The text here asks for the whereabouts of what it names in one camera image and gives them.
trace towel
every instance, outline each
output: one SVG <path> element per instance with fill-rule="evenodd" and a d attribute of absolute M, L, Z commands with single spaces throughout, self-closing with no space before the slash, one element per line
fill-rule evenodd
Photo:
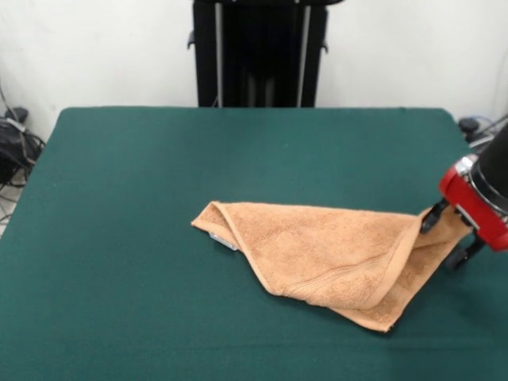
<path fill-rule="evenodd" d="M 316 206 L 211 202 L 192 225 L 244 253 L 273 295 L 388 332 L 470 229 L 448 208 L 426 235 L 418 216 Z"/>

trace cable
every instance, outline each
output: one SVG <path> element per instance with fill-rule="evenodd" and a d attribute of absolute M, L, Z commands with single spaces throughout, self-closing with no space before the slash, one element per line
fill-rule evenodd
<path fill-rule="evenodd" d="M 11 218 L 13 215 L 12 214 L 6 214 L 5 216 L 3 216 L 2 218 L 0 218 L 0 223 L 4 222 L 5 220 L 8 220 L 9 218 Z"/>
<path fill-rule="evenodd" d="M 490 141 L 493 141 L 495 138 L 495 135 L 490 135 L 488 137 L 483 137 L 482 139 L 478 139 L 477 141 L 473 141 L 471 144 L 469 144 L 469 147 L 471 148 L 477 148 L 480 145 L 489 143 Z"/>
<path fill-rule="evenodd" d="M 469 118 L 476 119 L 478 121 L 486 121 L 486 122 L 488 122 L 489 125 L 493 125 L 494 124 L 492 119 L 490 119 L 488 117 L 484 117 L 483 115 L 471 115 Z"/>
<path fill-rule="evenodd" d="M 5 155 L 5 156 L 7 156 L 9 158 L 9 160 L 11 160 L 13 163 L 18 165 L 19 167 L 25 169 L 26 171 L 31 171 L 32 170 L 32 168 L 30 168 L 29 166 L 21 163 L 18 159 L 16 159 L 14 157 L 14 155 L 12 153 L 10 153 L 9 151 L 6 151 L 5 149 L 0 148 L 0 153 Z"/>
<path fill-rule="evenodd" d="M 27 130 L 25 132 L 25 135 L 33 138 L 34 140 L 37 140 L 39 143 L 39 148 L 44 148 L 46 146 L 46 143 L 44 142 L 44 140 L 40 139 L 37 135 L 33 135 L 30 131 Z"/>
<path fill-rule="evenodd" d="M 3 194 L 0 194 L 0 198 L 1 198 L 2 200 L 6 200 L 6 201 L 8 201 L 8 202 L 12 202 L 13 204 L 16 204 L 16 203 L 17 203 L 17 200 L 14 200 L 13 198 L 8 198 L 8 197 L 4 196 Z"/>
<path fill-rule="evenodd" d="M 26 138 L 23 133 L 19 133 L 19 137 L 21 140 L 21 148 L 23 148 L 23 155 L 25 156 L 26 161 L 28 161 L 30 164 L 35 165 L 35 160 L 29 158 L 27 152 L 26 152 Z"/>
<path fill-rule="evenodd" d="M 500 117 L 497 121 L 493 122 L 491 125 L 488 125 L 487 127 L 479 130 L 476 135 L 479 135 L 481 133 L 486 133 L 487 131 L 490 131 L 494 127 L 498 126 L 500 123 L 503 123 L 506 119 L 508 119 L 508 114 L 503 115 Z"/>
<path fill-rule="evenodd" d="M 12 181 L 9 181 L 6 185 L 12 188 L 23 188 L 25 187 L 26 183 L 14 184 Z"/>
<path fill-rule="evenodd" d="M 7 215 L 7 210 L 6 210 L 6 208 L 3 207 L 1 202 L 0 202 L 0 209 L 2 209 L 2 212 L 3 212 L 4 216 L 6 216 Z"/>

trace black cable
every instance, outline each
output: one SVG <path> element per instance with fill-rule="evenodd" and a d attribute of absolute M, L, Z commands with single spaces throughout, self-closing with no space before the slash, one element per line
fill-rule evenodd
<path fill-rule="evenodd" d="M 12 202 L 12 203 L 14 203 L 14 204 L 15 204 L 15 203 L 17 203 L 17 200 L 14 200 L 13 198 L 8 198 L 8 197 L 4 196 L 3 194 L 0 194 L 0 198 L 1 198 L 2 200 L 6 200 L 6 201 L 8 201 L 8 202 Z"/>
<path fill-rule="evenodd" d="M 497 127 L 500 123 L 503 123 L 506 119 L 508 119 L 508 114 L 506 115 L 503 115 L 502 117 L 500 117 L 497 121 L 495 121 L 494 123 L 492 123 L 491 125 L 487 126 L 486 128 L 484 129 L 481 129 L 480 131 L 478 131 L 477 133 L 480 134 L 480 133 L 486 133 L 487 131 L 493 129 L 494 127 Z"/>
<path fill-rule="evenodd" d="M 5 220 L 8 220 L 9 218 L 11 218 L 13 215 L 12 214 L 6 214 L 5 216 L 3 216 L 2 218 L 0 218 L 0 223 L 4 222 Z"/>
<path fill-rule="evenodd" d="M 7 210 L 6 210 L 6 208 L 3 207 L 1 202 L 0 202 L 0 209 L 2 209 L 2 212 L 3 212 L 4 216 L 6 216 L 7 215 Z"/>
<path fill-rule="evenodd" d="M 3 186 L 24 187 L 45 145 L 22 123 L 0 117 L 0 190 Z M 22 183 L 14 182 L 17 174 Z"/>

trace table surface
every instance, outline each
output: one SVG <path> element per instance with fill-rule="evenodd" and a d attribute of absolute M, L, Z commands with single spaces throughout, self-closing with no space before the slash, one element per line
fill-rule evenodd
<path fill-rule="evenodd" d="M 508 257 L 440 269 L 383 335 L 266 293 L 211 200 L 418 213 L 442 110 L 65 110 L 0 243 L 0 379 L 506 379 Z"/>

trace black stand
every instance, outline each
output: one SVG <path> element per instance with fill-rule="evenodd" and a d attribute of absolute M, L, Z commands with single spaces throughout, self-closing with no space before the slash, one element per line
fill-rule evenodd
<path fill-rule="evenodd" d="M 314 107 L 326 5 L 342 0 L 195 0 L 201 107 Z"/>

